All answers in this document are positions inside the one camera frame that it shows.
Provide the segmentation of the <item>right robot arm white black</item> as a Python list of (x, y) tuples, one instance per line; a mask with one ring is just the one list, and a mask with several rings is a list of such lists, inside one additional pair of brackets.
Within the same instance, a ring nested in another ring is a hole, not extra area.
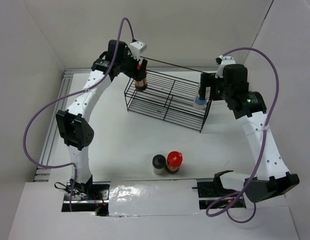
[(227, 64), (217, 73), (202, 73), (194, 102), (200, 105), (206, 100), (225, 101), (247, 137), (255, 162), (251, 176), (232, 170), (215, 174), (215, 194), (244, 192), (252, 203), (259, 203), (283, 195), (300, 183), (299, 176), (282, 160), (269, 127), (271, 111), (259, 92), (249, 90), (244, 65)]

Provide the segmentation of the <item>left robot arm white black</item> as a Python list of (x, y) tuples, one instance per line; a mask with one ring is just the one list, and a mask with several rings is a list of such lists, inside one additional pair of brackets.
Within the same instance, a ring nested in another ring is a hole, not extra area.
[(76, 165), (70, 184), (83, 200), (89, 199), (94, 193), (88, 154), (94, 137), (94, 130), (89, 125), (90, 116), (102, 93), (120, 73), (133, 79), (137, 90), (144, 91), (147, 88), (148, 62), (141, 59), (146, 49), (147, 45), (142, 41), (134, 40), (126, 44), (110, 40), (107, 51), (93, 62), (83, 93), (66, 110), (56, 113), (59, 134), (67, 145), (71, 162)]

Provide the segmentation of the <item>silver lid white bottle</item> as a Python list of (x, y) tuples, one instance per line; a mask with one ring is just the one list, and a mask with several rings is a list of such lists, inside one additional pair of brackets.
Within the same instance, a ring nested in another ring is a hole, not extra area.
[(209, 96), (210, 96), (210, 88), (206, 87), (204, 91), (204, 99), (200, 99), (200, 86), (198, 86), (193, 101), (193, 107), (197, 110), (202, 110), (207, 104)]

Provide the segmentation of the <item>red lid spice jar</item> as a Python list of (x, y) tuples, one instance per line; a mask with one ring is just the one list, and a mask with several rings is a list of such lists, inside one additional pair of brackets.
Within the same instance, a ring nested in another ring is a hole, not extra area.
[(167, 155), (166, 159), (166, 169), (168, 173), (170, 174), (177, 173), (180, 169), (182, 162), (183, 162), (182, 154), (178, 151), (171, 151)]
[(137, 81), (137, 80), (134, 81), (135, 88), (140, 92), (146, 90), (148, 87), (147, 78), (146, 78), (147, 69), (145, 68), (144, 70), (142, 70), (142, 73), (143, 73), (142, 79), (140, 81)]

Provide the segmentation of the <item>black lid white bottle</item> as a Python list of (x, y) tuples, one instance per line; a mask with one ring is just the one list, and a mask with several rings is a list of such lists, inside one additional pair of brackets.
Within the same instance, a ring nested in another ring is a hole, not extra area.
[(153, 172), (156, 175), (162, 175), (166, 170), (166, 166), (167, 166), (167, 160), (163, 155), (157, 154), (153, 157), (152, 167)]

